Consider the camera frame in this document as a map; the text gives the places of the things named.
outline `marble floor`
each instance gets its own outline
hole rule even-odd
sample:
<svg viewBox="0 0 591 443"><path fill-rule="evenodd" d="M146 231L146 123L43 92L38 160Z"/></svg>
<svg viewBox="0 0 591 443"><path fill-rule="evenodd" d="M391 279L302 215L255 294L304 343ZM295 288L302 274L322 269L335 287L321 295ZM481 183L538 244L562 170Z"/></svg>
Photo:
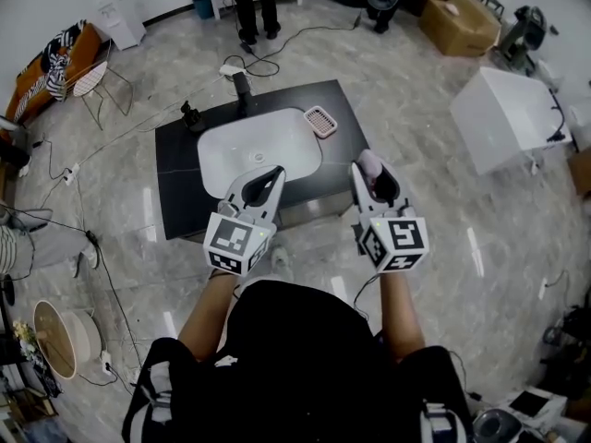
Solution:
<svg viewBox="0 0 591 443"><path fill-rule="evenodd" d="M358 11L330 0L304 0L301 7L292 0L278 10L283 30L276 41L260 39L259 54L308 26L348 27ZM302 34L272 58L281 72L252 78L253 90L340 81L369 146L404 174L427 218L432 251L409 281L428 342L458 352L468 388L492 401L534 378L545 352L544 328L580 300L591 277L589 221L574 193L568 153L544 152L535 176L527 166L477 176L449 105L486 60L442 57L416 19L403 12L383 36L370 29L364 15L355 31ZM62 183L46 206L57 221L84 222L100 238L142 358L154 339L174 333L165 312L181 329L207 274L199 245L164 238L152 129L179 117L184 100L200 110L232 101L233 85L216 80L229 54L240 54L232 14L221 21L200 21L192 12L169 18L150 26L140 47L110 54L112 67L135 88L128 117L105 99L101 131L82 101L71 98L30 126L31 141L43 133L53 141L53 175L81 165L79 192ZM115 96L124 99L125 88L107 77ZM42 145L33 152L29 175L18 181L17 208L42 204L54 185L48 163L49 146ZM351 222L329 218L277 234L291 254L296 282L332 292L331 278L341 276L345 298L352 300L373 271L356 254ZM269 268L267 258L258 266L260 273ZM568 287L557 285L538 300L542 278L552 280L562 269L569 271ZM31 321L43 297L92 307L115 369L132 378L138 359L103 267L88 270L83 263L77 279L65 265L34 271L17 285L12 318ZM378 330L377 286L367 288L359 306ZM107 380L98 363L83 375ZM64 394L54 405L73 441L120 441L130 400L121 383L97 388L76 377L61 386Z"/></svg>

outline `soap dish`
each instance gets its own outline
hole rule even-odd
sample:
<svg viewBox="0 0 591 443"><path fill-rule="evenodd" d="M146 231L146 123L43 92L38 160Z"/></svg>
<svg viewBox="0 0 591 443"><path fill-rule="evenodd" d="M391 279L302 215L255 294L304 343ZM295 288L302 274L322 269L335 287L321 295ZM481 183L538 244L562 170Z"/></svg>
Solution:
<svg viewBox="0 0 591 443"><path fill-rule="evenodd" d="M336 131L337 124L322 107L318 105L304 113L304 118L310 123L314 133L319 138L326 138Z"/></svg>

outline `power strip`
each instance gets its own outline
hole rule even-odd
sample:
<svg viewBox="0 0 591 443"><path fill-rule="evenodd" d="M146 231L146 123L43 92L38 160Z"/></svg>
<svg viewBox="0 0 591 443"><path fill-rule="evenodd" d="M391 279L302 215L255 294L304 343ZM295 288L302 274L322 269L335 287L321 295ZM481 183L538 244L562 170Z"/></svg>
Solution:
<svg viewBox="0 0 591 443"><path fill-rule="evenodd" d="M101 351L101 364L103 365L103 372L107 376L113 375L113 373L109 369L107 369L107 365L111 367L112 362L113 361L111 361L111 355L106 351Z"/></svg>
<svg viewBox="0 0 591 443"><path fill-rule="evenodd" d="M74 164L72 169L69 170L70 172L64 176L64 178L66 179L67 186L69 186L70 184L72 184L72 182L74 182L74 179L76 179L76 175L78 174L79 170L80 170L80 166L78 165L78 163L76 163L76 164Z"/></svg>

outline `black faucet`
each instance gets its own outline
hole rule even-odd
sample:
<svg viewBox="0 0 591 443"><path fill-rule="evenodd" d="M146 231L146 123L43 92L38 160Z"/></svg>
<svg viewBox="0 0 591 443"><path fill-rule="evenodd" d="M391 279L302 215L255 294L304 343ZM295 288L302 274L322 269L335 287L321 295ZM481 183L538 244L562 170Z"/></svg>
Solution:
<svg viewBox="0 0 591 443"><path fill-rule="evenodd" d="M247 76L242 72L237 72L232 76L234 81L234 87L236 88L236 95L238 96L238 117L246 118L248 104L252 95L250 93L250 84L248 83Z"/></svg>

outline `white sink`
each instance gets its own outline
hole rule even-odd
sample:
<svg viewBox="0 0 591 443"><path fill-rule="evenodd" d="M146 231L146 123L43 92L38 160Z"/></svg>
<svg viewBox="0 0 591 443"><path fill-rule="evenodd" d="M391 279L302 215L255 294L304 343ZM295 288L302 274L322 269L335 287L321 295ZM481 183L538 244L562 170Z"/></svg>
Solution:
<svg viewBox="0 0 591 443"><path fill-rule="evenodd" d="M573 140L547 142L560 126L556 103L539 80L480 67L452 102L452 116L460 128L479 174L523 160L522 153Z"/></svg>
<svg viewBox="0 0 591 443"><path fill-rule="evenodd" d="M316 172L322 153L303 113L285 108L206 131L197 151L208 194L224 198L239 175L258 167L282 166L286 182Z"/></svg>

